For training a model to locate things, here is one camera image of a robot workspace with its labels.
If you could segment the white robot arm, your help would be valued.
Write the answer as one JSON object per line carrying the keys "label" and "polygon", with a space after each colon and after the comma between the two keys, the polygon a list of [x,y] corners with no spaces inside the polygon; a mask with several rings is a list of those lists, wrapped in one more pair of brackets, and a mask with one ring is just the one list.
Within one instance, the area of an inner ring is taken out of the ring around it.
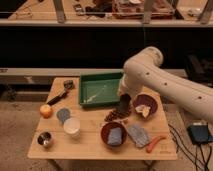
{"label": "white robot arm", "polygon": [[160,69],[162,63],[161,51],[153,46],[129,58],[123,66],[118,94],[134,99],[146,86],[213,125],[213,88],[168,73]]}

